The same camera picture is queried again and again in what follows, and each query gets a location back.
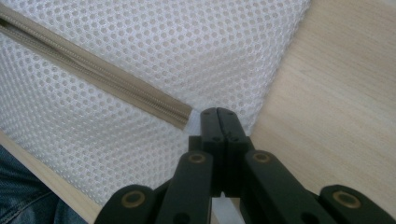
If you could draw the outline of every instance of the blue jeans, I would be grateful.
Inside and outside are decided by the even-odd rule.
[[[0,146],[0,223],[86,223]]]

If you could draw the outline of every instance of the mesh cushion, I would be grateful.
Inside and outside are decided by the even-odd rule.
[[[247,133],[308,0],[1,0],[191,105],[235,111]],[[0,35],[0,128],[104,203],[132,183],[157,187],[187,134]]]

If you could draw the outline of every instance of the gold screw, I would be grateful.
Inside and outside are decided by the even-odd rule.
[[[335,199],[336,202],[340,203],[341,205],[347,208],[360,208],[361,201],[354,195],[350,193],[346,193],[344,191],[338,190],[332,194],[332,197]]]
[[[121,204],[126,208],[140,206],[146,200],[145,194],[140,190],[130,191],[122,196]]]
[[[261,163],[266,163],[266,162],[268,162],[269,160],[271,160],[270,156],[268,156],[267,154],[262,153],[262,152],[254,153],[253,159],[254,159],[255,161],[261,162]]]
[[[189,161],[192,163],[202,163],[206,160],[206,157],[202,154],[196,153],[189,156]]]

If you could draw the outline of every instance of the wooden surface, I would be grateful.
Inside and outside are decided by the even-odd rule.
[[[396,1],[313,0],[252,139],[315,193],[347,185],[396,217]],[[0,143],[94,221],[99,205],[3,133]]]

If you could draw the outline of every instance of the white mesh fabric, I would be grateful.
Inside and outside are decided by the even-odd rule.
[[[201,111],[229,108],[250,133],[309,0],[1,0]]]
[[[309,0],[0,0],[198,111],[221,106],[249,133]],[[157,187],[187,149],[182,131],[0,35],[0,129],[103,204]]]
[[[174,172],[188,136],[0,33],[0,129],[99,204]]]

